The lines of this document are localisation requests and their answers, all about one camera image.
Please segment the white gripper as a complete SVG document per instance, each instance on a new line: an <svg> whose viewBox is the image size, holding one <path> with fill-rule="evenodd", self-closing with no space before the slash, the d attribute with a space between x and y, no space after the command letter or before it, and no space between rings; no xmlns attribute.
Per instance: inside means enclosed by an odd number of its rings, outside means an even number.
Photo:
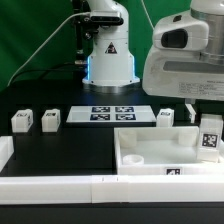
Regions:
<svg viewBox="0 0 224 224"><path fill-rule="evenodd" d="M192 99L224 101L224 66L204 63L199 57L198 52L152 47L142 81L148 95L185 98L192 124L196 117Z"/></svg>

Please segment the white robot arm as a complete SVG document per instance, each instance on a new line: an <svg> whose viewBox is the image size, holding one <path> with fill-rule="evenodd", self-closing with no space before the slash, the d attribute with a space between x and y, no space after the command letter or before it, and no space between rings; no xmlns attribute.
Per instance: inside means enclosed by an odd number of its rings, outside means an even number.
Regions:
<svg viewBox="0 0 224 224"><path fill-rule="evenodd" d="M86 88L117 93L141 84L149 95L224 101L224 0L192 0L188 11L161 19L141 79L128 48L127 10L114 0L87 2L95 30Z"/></svg>

